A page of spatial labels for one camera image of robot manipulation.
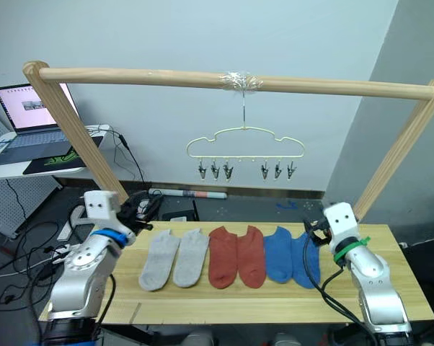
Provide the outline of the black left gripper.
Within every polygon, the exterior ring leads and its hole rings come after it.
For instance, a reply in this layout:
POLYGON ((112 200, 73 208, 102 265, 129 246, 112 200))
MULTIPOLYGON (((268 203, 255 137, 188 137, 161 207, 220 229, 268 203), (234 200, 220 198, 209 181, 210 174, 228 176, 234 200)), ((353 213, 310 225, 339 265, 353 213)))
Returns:
POLYGON ((128 201, 120 206, 120 211, 117 212, 118 220, 134 233, 139 233, 141 230, 151 231, 154 227, 151 224, 154 215, 141 214, 146 213, 151 205, 150 194, 136 193, 131 195, 128 201))

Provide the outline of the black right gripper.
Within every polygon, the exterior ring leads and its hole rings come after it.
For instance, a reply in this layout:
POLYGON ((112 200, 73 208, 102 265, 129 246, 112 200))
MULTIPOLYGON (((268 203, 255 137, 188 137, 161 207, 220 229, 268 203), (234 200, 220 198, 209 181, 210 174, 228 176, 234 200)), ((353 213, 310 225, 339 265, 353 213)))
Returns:
POLYGON ((328 245, 332 240, 329 221, 303 218, 304 228, 309 230, 309 238, 317 247, 328 245))

